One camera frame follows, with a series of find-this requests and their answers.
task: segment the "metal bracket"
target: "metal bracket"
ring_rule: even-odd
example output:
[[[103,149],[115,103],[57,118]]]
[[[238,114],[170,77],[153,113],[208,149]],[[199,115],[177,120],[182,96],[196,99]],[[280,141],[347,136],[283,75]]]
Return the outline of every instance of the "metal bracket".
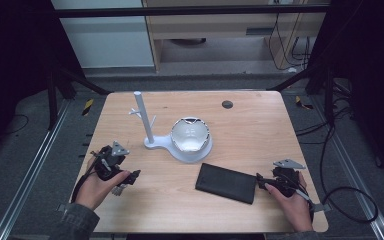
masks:
[[[281,168],[306,169],[304,165],[301,165],[292,159],[285,159],[282,161],[274,162],[273,165],[276,165]]]
[[[120,186],[115,186],[112,190],[111,190],[111,193],[116,195],[116,196],[120,196],[121,193],[123,192],[123,190],[125,188],[127,188],[127,184],[120,184]]]
[[[59,204],[58,207],[55,209],[56,212],[64,212],[65,209],[67,209],[65,204]]]
[[[117,141],[113,142],[112,153],[111,153],[112,156],[122,156],[122,155],[127,155],[129,153],[130,153],[129,150],[123,148],[120,145],[120,143],[118,143]]]
[[[329,212],[332,210],[332,207],[329,204],[323,205],[321,203],[318,203],[313,205],[313,209],[314,209],[314,212],[320,212],[320,211]]]

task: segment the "white stand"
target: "white stand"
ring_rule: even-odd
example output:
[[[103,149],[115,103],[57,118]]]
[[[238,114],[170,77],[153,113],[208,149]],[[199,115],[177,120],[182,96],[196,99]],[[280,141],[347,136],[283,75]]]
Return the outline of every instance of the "white stand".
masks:
[[[170,135],[166,136],[154,136],[154,143],[150,143],[148,141],[148,138],[145,138],[144,141],[145,147],[148,149],[159,149],[159,148],[165,148],[167,149],[170,154],[176,158],[177,160],[184,162],[184,163],[196,163],[198,161],[201,161],[204,159],[211,151],[211,148],[213,147],[213,140],[210,136],[208,139],[207,145],[201,149],[200,151],[196,153],[185,153],[180,151],[171,140]]]
[[[146,113],[145,104],[143,103],[142,94],[141,92],[134,92],[136,103],[138,104],[139,110],[135,110],[132,108],[132,111],[129,112],[129,114],[136,114],[140,119],[142,119],[143,125],[145,127],[146,135],[147,137],[144,140],[144,145],[147,149],[166,149],[170,152],[170,154],[176,158],[177,160],[184,162],[184,163],[196,163],[202,159],[204,159],[211,151],[213,147],[213,140],[211,138],[211,135],[208,139],[208,143],[205,145],[205,147],[197,152],[183,152],[180,151],[175,144],[173,144],[173,141],[171,139],[171,135],[166,136],[155,136],[152,134],[152,125],[155,121],[155,116],[152,121],[152,123],[149,123],[148,115]]]

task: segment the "white circular base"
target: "white circular base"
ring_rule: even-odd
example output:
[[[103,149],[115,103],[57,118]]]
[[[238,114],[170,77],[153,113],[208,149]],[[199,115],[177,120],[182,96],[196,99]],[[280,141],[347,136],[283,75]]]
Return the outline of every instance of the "white circular base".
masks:
[[[148,149],[165,148],[170,152],[170,154],[174,158],[176,158],[181,162],[196,163],[204,159],[210,153],[211,148],[213,147],[213,139],[211,138],[211,135],[210,135],[208,139],[208,144],[203,149],[201,149],[200,151],[197,151],[196,153],[185,153],[180,151],[171,141],[170,135],[167,135],[167,136],[154,135],[153,143],[149,143],[148,138],[145,138],[144,144],[145,144],[145,147]]]

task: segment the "gray floor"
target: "gray floor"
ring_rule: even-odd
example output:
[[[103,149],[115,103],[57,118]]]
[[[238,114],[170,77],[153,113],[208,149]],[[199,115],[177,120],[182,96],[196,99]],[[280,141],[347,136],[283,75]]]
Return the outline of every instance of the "gray floor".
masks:
[[[129,73],[122,78],[94,76],[90,80],[113,91],[262,90],[275,86],[292,74],[287,70],[280,71],[275,68],[261,38],[207,39],[202,45],[167,41],[164,47],[162,65],[158,73]],[[305,83],[305,80],[300,81],[282,92],[296,130],[324,121],[320,113],[321,107],[309,110],[295,104],[295,97],[299,95],[304,104],[316,107],[322,105],[320,104],[322,94],[305,95],[302,89]],[[75,87],[78,94],[75,100],[69,101],[67,116],[61,130],[14,223],[11,231],[14,237],[23,235],[25,239],[46,239],[44,236],[49,234],[53,224],[61,216],[61,213],[55,212],[54,209],[59,203],[67,202],[71,194],[83,160],[81,155],[85,154],[87,149],[85,145],[90,141],[89,134],[93,133],[105,102],[105,96],[99,96],[77,84]],[[5,134],[1,138],[0,220],[46,135],[48,124],[46,98],[46,92],[40,92],[21,101],[16,113],[28,117],[27,125],[23,127],[27,122],[25,117],[16,116],[8,131],[23,128],[15,133]],[[90,98],[94,99],[91,111],[87,116],[82,116],[84,104]],[[62,106],[62,100],[59,99],[59,104]],[[343,107],[347,107],[346,102],[338,102],[337,110]],[[323,161],[325,183],[330,190],[337,186],[354,185],[353,179],[357,177],[365,190],[375,199],[384,220],[384,168],[376,167],[369,145],[350,116],[352,115],[345,114],[335,122],[336,135],[329,141]],[[324,196],[319,174],[322,144],[308,143],[323,142],[326,134],[327,129],[322,128],[313,134],[298,138],[320,196]],[[341,192],[333,197],[345,212],[364,218],[360,207],[361,200],[358,200],[356,194]],[[356,223],[335,209],[326,215],[329,230],[320,235],[323,239],[384,239],[377,236],[373,230],[379,225]],[[110,239],[109,234],[96,234],[96,236]],[[281,236],[283,234],[268,234],[267,237],[277,239]]]

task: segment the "white bowl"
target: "white bowl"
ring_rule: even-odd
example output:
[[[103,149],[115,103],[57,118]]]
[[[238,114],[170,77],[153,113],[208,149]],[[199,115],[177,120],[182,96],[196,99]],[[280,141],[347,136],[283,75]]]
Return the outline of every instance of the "white bowl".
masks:
[[[185,117],[174,124],[170,135],[177,149],[193,154],[201,151],[208,144],[210,131],[201,119]]]

